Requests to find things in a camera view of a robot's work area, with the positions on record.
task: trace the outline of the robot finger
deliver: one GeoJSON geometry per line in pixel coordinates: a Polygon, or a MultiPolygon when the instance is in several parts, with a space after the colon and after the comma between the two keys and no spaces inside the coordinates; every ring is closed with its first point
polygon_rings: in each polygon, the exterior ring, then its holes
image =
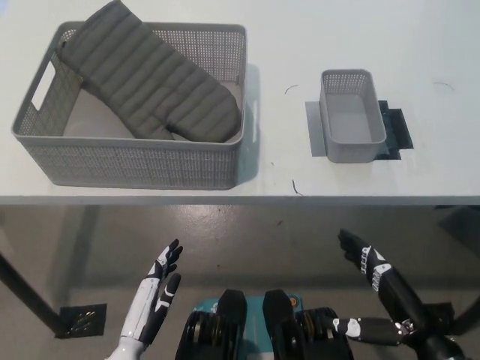
{"type": "Polygon", "coordinates": [[[150,316],[145,324],[145,327],[142,330],[142,333],[139,336],[139,341],[145,345],[150,345],[153,343],[153,340],[157,336],[158,330],[164,323],[165,317],[167,316],[170,305],[172,304],[173,297],[177,289],[179,288],[180,280],[182,276],[180,274],[173,274],[170,278],[168,284],[165,286],[165,289],[161,293],[160,297],[157,300],[155,308],[152,309],[150,316]]]}

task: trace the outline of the perforated basket wall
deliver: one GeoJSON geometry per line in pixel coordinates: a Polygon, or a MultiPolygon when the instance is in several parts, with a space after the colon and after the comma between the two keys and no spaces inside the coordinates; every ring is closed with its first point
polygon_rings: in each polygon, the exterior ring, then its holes
{"type": "Polygon", "coordinates": [[[98,139],[62,136],[82,78],[59,61],[55,47],[82,25],[56,32],[13,124],[13,134],[57,185],[224,190],[237,181],[245,115],[247,38],[239,25],[149,23],[154,32],[219,81],[242,90],[241,136],[231,143],[98,139]],[[33,95],[49,62],[55,76],[40,109],[33,95]]]}

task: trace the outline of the table leg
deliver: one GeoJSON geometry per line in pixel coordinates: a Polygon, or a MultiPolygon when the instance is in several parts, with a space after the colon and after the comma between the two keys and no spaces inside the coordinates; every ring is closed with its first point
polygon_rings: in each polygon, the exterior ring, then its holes
{"type": "Polygon", "coordinates": [[[29,283],[0,253],[0,281],[20,299],[56,336],[68,333],[60,316],[35,292],[29,283]]]}
{"type": "Polygon", "coordinates": [[[55,334],[56,338],[84,338],[104,334],[107,304],[62,307],[58,314],[1,253],[0,281],[55,334]]]}

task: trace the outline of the basket handle hole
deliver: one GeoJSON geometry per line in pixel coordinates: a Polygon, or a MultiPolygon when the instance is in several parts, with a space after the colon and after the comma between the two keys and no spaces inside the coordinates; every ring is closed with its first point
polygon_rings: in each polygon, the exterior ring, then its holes
{"type": "Polygon", "coordinates": [[[40,109],[44,105],[45,97],[47,96],[47,92],[50,86],[52,85],[55,73],[55,68],[53,67],[52,62],[49,61],[45,71],[43,72],[42,78],[38,83],[37,90],[31,98],[31,103],[33,104],[35,109],[37,109],[37,111],[40,111],[40,109]]]}

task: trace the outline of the basket rim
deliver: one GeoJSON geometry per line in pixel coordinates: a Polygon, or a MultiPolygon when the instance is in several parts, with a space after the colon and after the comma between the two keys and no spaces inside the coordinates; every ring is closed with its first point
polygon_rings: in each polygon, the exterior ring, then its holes
{"type": "Polygon", "coordinates": [[[164,27],[166,30],[182,30],[182,31],[214,31],[219,29],[229,29],[230,32],[239,32],[245,38],[245,45],[244,45],[244,79],[239,82],[243,85],[243,99],[241,102],[241,128],[240,128],[240,136],[237,140],[233,142],[194,142],[194,141],[187,141],[187,140],[157,140],[157,139],[128,139],[128,138],[112,138],[112,137],[84,137],[84,136],[38,136],[38,135],[20,135],[17,133],[18,127],[21,125],[27,109],[29,105],[32,103],[32,98],[37,91],[38,85],[42,80],[45,70],[47,69],[47,65],[49,64],[53,52],[57,44],[59,43],[62,35],[69,31],[69,30],[76,30],[78,29],[84,21],[69,21],[63,22],[55,31],[52,40],[50,41],[49,46],[46,49],[45,55],[40,63],[40,66],[37,69],[37,72],[34,75],[33,80],[28,88],[28,91],[23,98],[22,104],[19,108],[18,113],[13,121],[12,126],[10,127],[10,132],[13,134],[18,141],[23,143],[24,141],[28,142],[29,140],[33,140],[33,142],[37,142],[40,140],[51,141],[51,145],[67,145],[62,144],[63,142],[69,142],[73,145],[76,142],[82,143],[82,145],[90,145],[92,146],[104,146],[106,143],[109,143],[111,146],[120,146],[122,143],[130,143],[134,147],[140,147],[141,145],[145,145],[148,147],[155,147],[160,145],[168,145],[169,147],[172,146],[173,148],[188,145],[189,148],[191,147],[198,147],[198,148],[218,148],[217,150],[221,150],[222,148],[225,150],[227,148],[235,148],[242,143],[243,137],[245,135],[245,114],[247,110],[247,101],[245,92],[247,89],[247,72],[248,72],[248,36],[247,36],[247,29],[243,25],[239,24],[219,24],[219,23],[200,23],[200,22],[145,22],[145,24],[155,27],[154,30],[158,30],[157,27],[164,27]]]}

